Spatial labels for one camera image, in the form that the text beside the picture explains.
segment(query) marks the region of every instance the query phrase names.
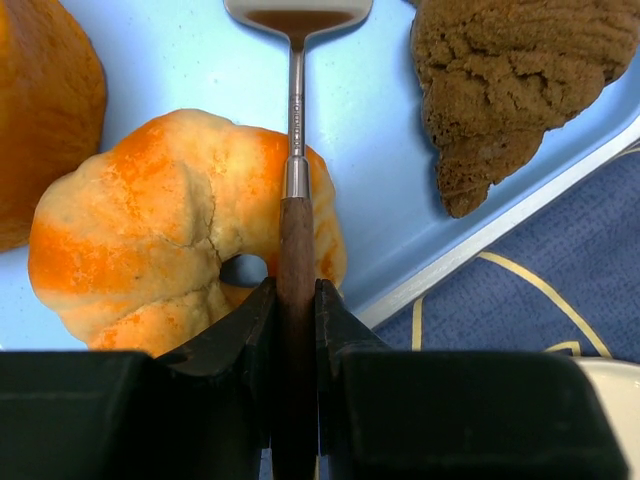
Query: bread roll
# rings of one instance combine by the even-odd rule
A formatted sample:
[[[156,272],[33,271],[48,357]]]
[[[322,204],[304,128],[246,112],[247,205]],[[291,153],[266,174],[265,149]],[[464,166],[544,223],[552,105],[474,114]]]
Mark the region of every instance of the bread roll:
[[[57,0],[0,0],[0,252],[27,243],[45,189],[98,151],[102,66]]]
[[[639,41],[640,0],[421,0],[411,52],[447,212],[477,209],[620,78]]]
[[[38,298],[92,349],[160,355],[219,320],[250,289],[221,265],[278,266],[287,137],[199,110],[151,120],[43,195],[30,239]],[[323,160],[308,150],[316,273],[340,285],[345,245]]]

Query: orange bread roll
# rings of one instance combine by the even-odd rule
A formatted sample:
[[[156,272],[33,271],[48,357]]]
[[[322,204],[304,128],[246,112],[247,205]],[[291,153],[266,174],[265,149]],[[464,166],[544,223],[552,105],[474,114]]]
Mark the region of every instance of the orange bread roll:
[[[31,230],[34,292],[91,349],[157,356],[246,298],[221,265],[278,266],[287,137],[199,110],[155,118],[45,192]],[[308,149],[316,271],[340,285],[346,253],[324,161]]]
[[[57,0],[0,0],[0,252],[25,245],[55,179],[98,151],[102,66]]]

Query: hole in bread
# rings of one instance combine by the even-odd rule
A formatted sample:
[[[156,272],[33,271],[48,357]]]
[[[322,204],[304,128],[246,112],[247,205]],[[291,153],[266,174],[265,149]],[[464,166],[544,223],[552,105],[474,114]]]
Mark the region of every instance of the hole in bread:
[[[254,288],[266,277],[267,264],[255,255],[238,255],[220,269],[220,281],[234,287]]]

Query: dark wooden handle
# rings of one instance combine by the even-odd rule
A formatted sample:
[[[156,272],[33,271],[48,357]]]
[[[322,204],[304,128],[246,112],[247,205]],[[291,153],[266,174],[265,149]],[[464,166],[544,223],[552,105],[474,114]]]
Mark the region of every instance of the dark wooden handle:
[[[280,209],[276,274],[278,323],[274,345],[271,424],[275,480],[313,480],[318,452],[315,252],[311,200],[285,198]]]

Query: blue tray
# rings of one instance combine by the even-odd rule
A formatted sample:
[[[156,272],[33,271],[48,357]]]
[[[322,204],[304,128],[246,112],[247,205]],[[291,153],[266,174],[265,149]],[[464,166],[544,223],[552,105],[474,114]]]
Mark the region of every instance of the blue tray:
[[[196,107],[286,131],[287,46],[236,24],[221,0],[63,0],[104,64],[103,149],[168,111]],[[343,290],[369,325],[423,293],[478,250],[640,136],[640,59],[472,215],[449,218],[420,126],[409,54],[414,9],[376,0],[365,24],[314,45],[307,140],[327,160],[349,253]],[[33,295],[27,250],[0,255],[0,344],[83,348]]]

